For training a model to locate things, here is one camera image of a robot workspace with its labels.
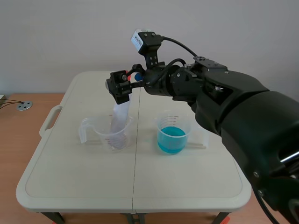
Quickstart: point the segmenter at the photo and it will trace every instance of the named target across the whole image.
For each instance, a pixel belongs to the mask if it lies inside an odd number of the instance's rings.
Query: black cable
[[[0,104],[0,105],[3,105],[3,104],[11,104],[11,103],[19,103],[19,104],[23,104],[23,102],[17,102],[17,101],[15,101],[15,102],[5,102],[5,103],[2,103],[2,104]]]
[[[1,100],[6,100],[6,101],[13,101],[13,102],[19,102],[19,103],[24,103],[22,101],[19,101],[19,100],[14,100],[14,99],[1,99]]]
[[[188,48],[187,46],[183,45],[181,42],[179,41],[176,41],[172,38],[169,38],[169,37],[166,37],[166,36],[163,36],[162,37],[163,40],[166,40],[166,41],[170,41],[170,42],[173,42],[173,43],[176,43],[177,45],[181,46],[182,48],[184,48],[185,50],[187,50],[190,54],[192,54],[194,57],[197,57],[197,54],[195,54],[190,48]]]
[[[6,106],[8,106],[8,105],[11,105],[11,104],[19,104],[19,102],[11,102],[11,103],[9,103],[9,104],[6,104],[6,105],[0,107],[0,109],[2,109],[3,107],[6,107]]]
[[[266,214],[266,216],[268,217],[268,219],[273,224],[279,224],[279,222],[273,217],[273,215],[271,214],[271,212],[266,207],[265,203],[263,202],[263,200],[262,200],[261,196],[258,194],[258,192],[255,189],[253,189],[253,193],[255,194],[257,202],[260,204],[261,208],[263,209],[263,211]]]
[[[154,85],[162,76],[165,72],[167,72],[167,70],[176,62],[181,62],[183,65],[186,64],[186,62],[181,59],[181,58],[177,58],[172,60],[162,71],[161,73],[154,79],[154,81],[152,81],[150,84]]]

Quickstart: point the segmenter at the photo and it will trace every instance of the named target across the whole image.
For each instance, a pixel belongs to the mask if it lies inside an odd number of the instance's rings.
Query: empty measuring cup
[[[99,135],[101,143],[110,150],[120,151],[128,147],[131,143],[131,131],[129,129],[134,118],[128,116],[125,127],[116,133],[111,132],[112,119],[113,112],[106,112],[98,117],[83,119],[79,128],[81,143],[87,141],[86,130],[92,128]]]
[[[165,111],[157,119],[157,142],[167,153],[178,153],[186,145],[191,132],[191,122],[188,115]]]

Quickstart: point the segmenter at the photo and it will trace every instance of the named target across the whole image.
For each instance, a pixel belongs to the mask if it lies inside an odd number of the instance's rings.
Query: metal bracket
[[[212,61],[208,58],[205,58],[205,57],[194,57],[193,58],[195,60],[195,62],[197,64],[200,64],[204,67],[206,67],[208,70],[211,70],[211,69],[224,69],[224,70],[228,70],[228,68],[226,66],[224,66],[223,64],[219,64],[215,61]]]
[[[24,103],[20,103],[17,105],[16,109],[18,111],[25,111],[28,110],[30,107],[32,107],[33,103],[30,100],[24,101]]]

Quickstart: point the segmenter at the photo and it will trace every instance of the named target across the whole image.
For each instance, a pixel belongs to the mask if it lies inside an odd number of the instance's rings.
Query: screw
[[[215,89],[216,91],[222,92],[224,88],[223,88],[222,86],[216,85],[216,86],[214,87],[214,89]]]
[[[260,177],[259,174],[258,174],[256,171],[253,172],[253,175],[254,175],[256,178],[259,178],[259,177]]]
[[[261,197],[263,197],[263,192],[261,190],[258,190],[257,192]]]
[[[126,80],[127,80],[127,76],[126,76],[126,75],[122,75],[121,78],[122,78],[123,81],[126,81]]]

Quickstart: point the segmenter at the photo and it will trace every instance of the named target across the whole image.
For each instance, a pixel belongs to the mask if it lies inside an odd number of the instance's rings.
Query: table handle
[[[48,114],[46,120],[43,122],[43,125],[42,125],[41,129],[39,130],[39,135],[40,135],[41,137],[43,136],[43,134],[45,133],[45,131],[49,128],[49,126],[53,123],[54,118],[55,118],[55,115],[56,115],[58,112],[60,112],[61,109],[62,109],[62,106],[61,106],[61,105],[56,105],[56,106],[54,106],[54,107],[50,110],[50,112],[49,112],[49,114]]]

